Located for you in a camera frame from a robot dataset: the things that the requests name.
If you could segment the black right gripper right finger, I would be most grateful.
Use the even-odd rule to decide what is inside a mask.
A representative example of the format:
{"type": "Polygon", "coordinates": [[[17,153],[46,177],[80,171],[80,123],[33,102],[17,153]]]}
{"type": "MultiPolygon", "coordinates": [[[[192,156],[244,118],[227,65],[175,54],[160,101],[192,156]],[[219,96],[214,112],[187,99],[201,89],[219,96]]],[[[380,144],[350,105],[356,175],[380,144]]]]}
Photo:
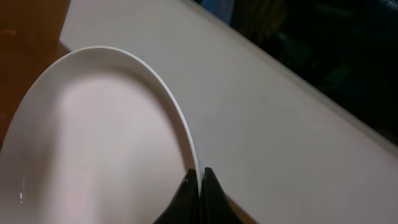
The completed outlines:
{"type": "Polygon", "coordinates": [[[201,182],[201,222],[243,224],[235,214],[212,168],[206,167],[201,182]]]}

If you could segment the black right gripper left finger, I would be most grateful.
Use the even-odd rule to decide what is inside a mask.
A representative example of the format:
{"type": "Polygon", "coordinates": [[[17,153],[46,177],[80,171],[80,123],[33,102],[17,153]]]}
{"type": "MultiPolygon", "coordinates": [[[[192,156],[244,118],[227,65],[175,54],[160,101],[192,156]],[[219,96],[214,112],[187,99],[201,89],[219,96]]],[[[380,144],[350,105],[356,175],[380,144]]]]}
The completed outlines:
{"type": "Polygon", "coordinates": [[[154,224],[197,224],[200,222],[197,175],[189,169],[167,208],[154,224]]]}

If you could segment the pale pink plate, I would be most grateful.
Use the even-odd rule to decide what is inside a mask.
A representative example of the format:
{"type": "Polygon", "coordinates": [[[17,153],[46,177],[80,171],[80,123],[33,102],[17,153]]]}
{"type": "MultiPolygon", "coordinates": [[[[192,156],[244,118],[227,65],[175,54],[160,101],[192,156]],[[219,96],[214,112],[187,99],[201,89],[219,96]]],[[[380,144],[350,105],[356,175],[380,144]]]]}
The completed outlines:
{"type": "Polygon", "coordinates": [[[25,94],[1,149],[2,223],[152,223],[185,174],[200,186],[173,94],[139,57],[73,51],[25,94]]]}

